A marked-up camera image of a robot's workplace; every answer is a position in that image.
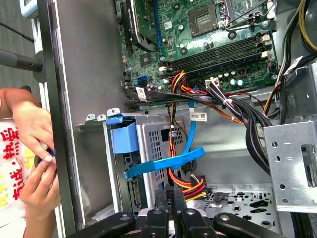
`blue connector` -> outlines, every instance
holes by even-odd
[[[138,82],[138,84],[139,84],[139,83],[144,83],[144,82],[147,82],[147,81],[148,81],[148,77],[147,77],[147,76],[137,77],[137,82]]]

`chip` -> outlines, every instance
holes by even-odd
[[[152,63],[150,53],[146,53],[140,56],[141,66],[148,66]]]
[[[218,29],[216,10],[213,3],[192,10],[188,14],[192,37]]]

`zip tie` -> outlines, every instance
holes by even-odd
[[[224,105],[226,105],[227,102],[232,104],[232,99],[231,98],[226,98],[225,100],[223,100],[223,104]]]

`screw hole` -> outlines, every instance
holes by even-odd
[[[274,160],[275,160],[276,162],[280,162],[280,161],[281,161],[281,157],[275,156],[275,157],[274,157]]]

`green circuit board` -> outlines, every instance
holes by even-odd
[[[139,3],[146,2],[147,7],[149,3],[152,2],[150,0],[133,1]],[[242,88],[230,84],[230,80],[233,78],[237,80],[243,79],[244,89],[256,89],[273,85],[276,81],[276,79],[274,79],[275,72],[271,70],[270,67],[277,65],[277,61],[272,40],[270,20],[266,19],[266,17],[260,17],[253,27],[248,27],[248,24],[245,23],[247,27],[243,29],[234,29],[233,31],[226,30],[220,25],[223,12],[221,12],[221,8],[216,4],[217,1],[219,0],[194,0],[193,2],[189,0],[157,0],[161,35],[162,39],[167,40],[168,44],[163,44],[163,47],[160,48],[157,43],[154,42],[154,44],[156,44],[156,50],[154,52],[146,52],[133,45],[133,53],[130,54],[127,49],[124,26],[120,25],[123,62],[125,64],[125,73],[129,75],[130,86],[138,86],[137,78],[147,76],[147,85],[154,85],[156,89],[160,88],[163,92],[170,92],[170,83],[166,79],[170,80],[172,74],[165,71],[160,72],[159,68],[163,64],[186,59],[187,57],[199,55],[206,51],[217,50],[231,43],[238,43],[239,41],[265,33],[270,34],[272,45],[265,59],[254,60],[246,64],[235,64],[223,70],[211,70],[208,74],[196,76],[195,80],[198,79],[204,82],[210,77],[229,74],[228,77],[221,79],[223,92],[236,91]],[[116,2],[118,17],[123,17],[121,15],[121,4],[125,2],[126,0],[118,0]],[[261,0],[226,1],[229,5],[229,15],[231,19],[239,17],[249,8],[260,2]],[[263,4],[250,13],[260,12],[261,14],[265,14],[267,11],[267,5]],[[145,11],[144,8],[140,11],[140,15],[137,18],[144,19],[144,14],[146,13],[147,11]],[[247,19],[249,14],[241,17],[237,22]],[[152,12],[148,13],[147,19],[154,19]],[[267,22],[265,27],[262,25],[263,21]]]

